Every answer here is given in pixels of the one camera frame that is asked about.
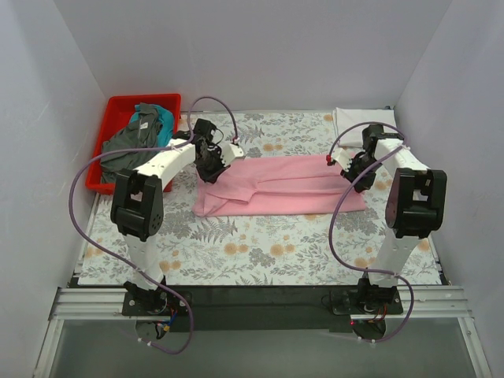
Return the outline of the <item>pink t shirt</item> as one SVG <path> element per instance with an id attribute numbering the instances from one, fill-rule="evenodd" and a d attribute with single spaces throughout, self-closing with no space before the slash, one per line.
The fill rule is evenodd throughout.
<path id="1" fill-rule="evenodd" d="M 216 183 L 198 180 L 198 217 L 332 213 L 350 182 L 322 155 L 246 158 Z"/>

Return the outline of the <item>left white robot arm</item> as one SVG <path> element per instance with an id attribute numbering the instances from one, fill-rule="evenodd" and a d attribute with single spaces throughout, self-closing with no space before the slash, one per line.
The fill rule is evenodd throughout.
<path id="1" fill-rule="evenodd" d="M 136 169 L 121 170 L 116 178 L 110 217 L 135 265 L 134 279 L 124 287 L 135 304 L 152 315 L 165 313 L 169 305 L 169 295 L 158 287 L 165 275 L 155 251 L 164 219 L 163 190 L 190 164 L 195 164 L 199 179 L 214 184 L 233 158 L 243 156 L 235 144 L 219 145 L 214 139 L 219 129 L 208 120 L 198 119 L 193 132 L 194 138 L 182 149 L 155 154 Z"/>

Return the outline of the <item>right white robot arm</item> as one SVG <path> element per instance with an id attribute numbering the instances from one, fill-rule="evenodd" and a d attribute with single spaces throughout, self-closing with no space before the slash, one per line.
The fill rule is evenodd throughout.
<path id="1" fill-rule="evenodd" d="M 383 166 L 393 177 L 387 204 L 387 231 L 371 267 L 348 293 L 350 306 L 365 313 L 383 312 L 387 307 L 401 311 L 398 278 L 413 250 L 443 222 L 447 175 L 430 169 L 407 148 L 396 130 L 386 124 L 362 122 L 362 151 L 341 163 L 341 176 L 354 183 L 357 193 L 370 189 L 376 170 Z"/>

